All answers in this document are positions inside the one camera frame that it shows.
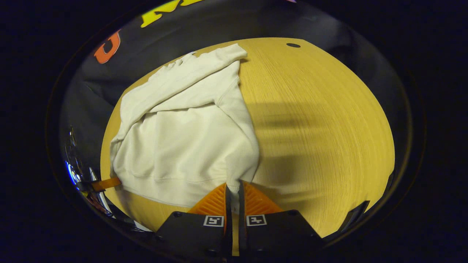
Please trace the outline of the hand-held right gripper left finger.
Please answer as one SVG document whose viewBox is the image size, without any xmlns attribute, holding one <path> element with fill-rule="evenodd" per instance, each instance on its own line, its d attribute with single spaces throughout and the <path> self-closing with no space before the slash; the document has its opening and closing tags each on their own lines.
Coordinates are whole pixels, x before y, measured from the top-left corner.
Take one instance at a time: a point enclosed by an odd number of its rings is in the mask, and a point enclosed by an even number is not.
<svg viewBox="0 0 468 263">
<path fill-rule="evenodd" d="M 188 212 L 172 212 L 155 234 L 157 247 L 182 262 L 225 261 L 233 245 L 230 201 L 224 183 Z"/>
</svg>

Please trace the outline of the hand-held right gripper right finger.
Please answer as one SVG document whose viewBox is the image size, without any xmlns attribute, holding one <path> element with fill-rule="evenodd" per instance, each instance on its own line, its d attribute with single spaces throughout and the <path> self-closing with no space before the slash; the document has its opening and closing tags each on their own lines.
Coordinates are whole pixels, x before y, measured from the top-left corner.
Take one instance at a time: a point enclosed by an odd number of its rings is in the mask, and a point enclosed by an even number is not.
<svg viewBox="0 0 468 263">
<path fill-rule="evenodd" d="M 248 261 L 306 261 L 325 246 L 299 211 L 283 210 L 245 181 L 239 207 L 239 254 Z"/>
</svg>

